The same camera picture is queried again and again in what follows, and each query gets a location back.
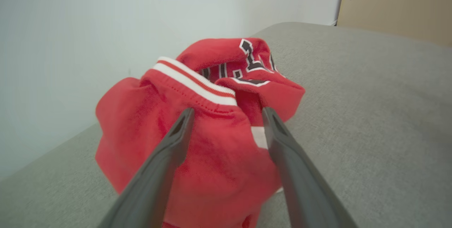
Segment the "white stripe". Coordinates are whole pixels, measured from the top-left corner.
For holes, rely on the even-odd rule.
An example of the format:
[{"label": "white stripe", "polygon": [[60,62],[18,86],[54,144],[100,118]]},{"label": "white stripe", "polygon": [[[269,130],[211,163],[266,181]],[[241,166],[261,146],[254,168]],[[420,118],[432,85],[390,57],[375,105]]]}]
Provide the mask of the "white stripe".
[{"label": "white stripe", "polygon": [[176,70],[173,70],[172,68],[170,68],[170,67],[168,67],[168,66],[166,66],[164,64],[157,63],[156,65],[154,65],[153,69],[170,76],[171,78],[175,79],[179,83],[181,83],[181,84],[185,85],[186,87],[190,88],[195,93],[197,93],[200,96],[202,96],[203,98],[205,98],[205,99],[207,99],[207,100],[209,100],[209,101],[211,101],[211,102],[213,102],[215,104],[224,104],[224,105],[237,106],[237,102],[236,102],[236,100],[234,98],[232,98],[232,97],[225,97],[225,96],[219,96],[219,95],[216,95],[216,94],[214,94],[214,93],[212,93],[210,91],[207,91],[204,88],[202,88],[200,85],[198,85],[197,83],[192,81],[187,76],[179,73]]},{"label": "white stripe", "polygon": [[191,70],[186,65],[182,64],[181,62],[179,62],[177,60],[174,60],[174,59],[171,59],[171,58],[168,58],[168,57],[164,57],[164,56],[159,57],[159,61],[160,60],[168,62],[168,63],[170,63],[170,64],[172,64],[174,66],[179,67],[181,70],[183,70],[184,72],[190,74],[195,79],[201,81],[204,85],[208,86],[209,88],[212,88],[212,89],[214,89],[216,91],[220,91],[220,92],[223,92],[223,93],[233,94],[234,96],[236,95],[235,91],[233,91],[232,89],[225,88],[225,87],[213,84],[212,82],[210,82],[210,80],[208,80],[205,77],[203,77],[202,75],[196,73],[194,70]]},{"label": "white stripe", "polygon": [[264,82],[262,82],[262,83],[254,84],[254,83],[251,83],[251,82],[247,82],[247,81],[243,81],[243,80],[238,80],[238,79],[236,79],[236,78],[232,78],[232,79],[233,79],[234,81],[236,81],[237,83],[239,83],[239,84],[251,85],[251,86],[255,86],[255,87],[260,87],[260,86],[263,86],[263,85],[266,85],[266,84],[270,83],[269,80],[264,81]]},{"label": "white stripe", "polygon": [[263,127],[251,127],[251,133],[253,134],[253,139],[258,147],[268,149],[267,138],[265,137]]}]

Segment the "beige door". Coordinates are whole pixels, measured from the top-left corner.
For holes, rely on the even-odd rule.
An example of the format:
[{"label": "beige door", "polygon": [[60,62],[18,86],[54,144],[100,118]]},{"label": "beige door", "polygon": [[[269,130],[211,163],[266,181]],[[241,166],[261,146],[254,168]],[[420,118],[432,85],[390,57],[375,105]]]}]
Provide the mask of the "beige door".
[{"label": "beige door", "polygon": [[452,0],[342,0],[338,26],[452,46]]}]

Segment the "red garment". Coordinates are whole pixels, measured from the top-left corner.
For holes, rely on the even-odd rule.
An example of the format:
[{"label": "red garment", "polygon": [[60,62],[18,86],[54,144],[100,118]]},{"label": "red garment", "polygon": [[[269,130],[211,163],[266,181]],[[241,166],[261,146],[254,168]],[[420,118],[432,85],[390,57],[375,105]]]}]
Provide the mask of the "red garment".
[{"label": "red garment", "polygon": [[121,193],[192,107],[187,158],[174,175],[163,227],[253,228],[263,202],[281,187],[266,149],[262,108],[273,107],[285,121],[303,94],[277,71],[262,39],[202,40],[102,97],[96,160]]}]

